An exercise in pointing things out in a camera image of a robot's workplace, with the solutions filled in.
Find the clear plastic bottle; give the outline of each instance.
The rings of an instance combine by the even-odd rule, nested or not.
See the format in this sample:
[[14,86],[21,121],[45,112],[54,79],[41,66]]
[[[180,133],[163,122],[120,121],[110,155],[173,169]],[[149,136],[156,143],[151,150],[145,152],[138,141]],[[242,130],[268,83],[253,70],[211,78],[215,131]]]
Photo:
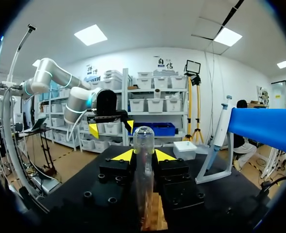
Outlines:
[[154,132],[150,127],[137,128],[133,136],[134,153],[136,154],[135,184],[138,210],[142,229],[148,228],[147,218],[151,213],[153,192],[153,171],[151,166],[154,153]]

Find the ceiling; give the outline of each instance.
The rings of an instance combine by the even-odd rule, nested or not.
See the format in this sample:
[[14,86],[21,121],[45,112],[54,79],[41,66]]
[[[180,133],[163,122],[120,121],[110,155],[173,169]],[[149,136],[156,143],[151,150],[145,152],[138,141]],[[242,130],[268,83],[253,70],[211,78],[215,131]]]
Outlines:
[[[281,75],[286,40],[268,11],[245,0],[226,27],[243,37],[232,47],[214,38],[238,0],[34,0],[4,35],[0,73],[10,64],[27,25],[37,27],[24,44],[14,76],[34,75],[36,59],[49,57],[60,66],[84,58],[147,47],[207,50],[241,61],[267,76]],[[74,33],[97,24],[108,40],[85,46]]]

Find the yellow tripod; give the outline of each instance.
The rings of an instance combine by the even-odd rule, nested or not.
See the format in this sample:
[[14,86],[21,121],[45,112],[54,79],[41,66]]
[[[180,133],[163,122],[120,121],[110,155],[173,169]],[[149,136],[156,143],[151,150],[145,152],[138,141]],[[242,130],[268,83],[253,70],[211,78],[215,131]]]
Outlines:
[[192,82],[191,82],[190,76],[188,76],[188,92],[189,92],[189,95],[188,95],[189,97],[188,126],[187,126],[187,135],[185,136],[183,141],[192,141],[194,136],[196,136],[195,142],[198,143],[199,136],[200,136],[202,143],[204,143],[203,136],[202,136],[201,129],[200,129],[200,116],[201,116],[200,83],[201,83],[200,77],[199,75],[197,75],[194,81],[194,85],[197,86],[197,112],[198,112],[197,118],[196,118],[197,127],[194,130],[193,134],[190,134],[191,132],[191,110],[192,110]]

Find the ceiling light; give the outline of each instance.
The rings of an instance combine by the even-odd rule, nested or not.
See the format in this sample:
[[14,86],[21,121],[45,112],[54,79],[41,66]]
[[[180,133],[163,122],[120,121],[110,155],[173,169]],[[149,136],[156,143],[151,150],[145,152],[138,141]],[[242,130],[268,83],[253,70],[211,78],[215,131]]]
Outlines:
[[286,61],[283,61],[283,62],[278,63],[277,66],[278,66],[280,69],[285,68],[285,67],[286,67]]
[[214,41],[222,43],[227,46],[234,45],[242,36],[234,31],[229,30],[228,28],[223,28],[220,33],[216,36]]
[[38,67],[38,66],[39,66],[39,63],[40,63],[40,60],[37,59],[37,60],[33,63],[33,66],[34,66],[34,67]]
[[107,37],[96,24],[79,31],[74,35],[87,46],[107,40]]

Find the person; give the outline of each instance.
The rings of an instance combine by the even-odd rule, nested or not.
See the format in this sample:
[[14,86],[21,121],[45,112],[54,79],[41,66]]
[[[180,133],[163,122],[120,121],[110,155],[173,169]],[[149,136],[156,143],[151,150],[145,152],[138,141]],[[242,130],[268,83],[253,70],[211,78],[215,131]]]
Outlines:
[[[247,108],[248,104],[245,100],[239,100],[236,104],[237,108]],[[234,160],[234,167],[240,171],[246,162],[256,153],[256,146],[245,142],[244,137],[234,134],[234,152],[240,154],[237,160]]]

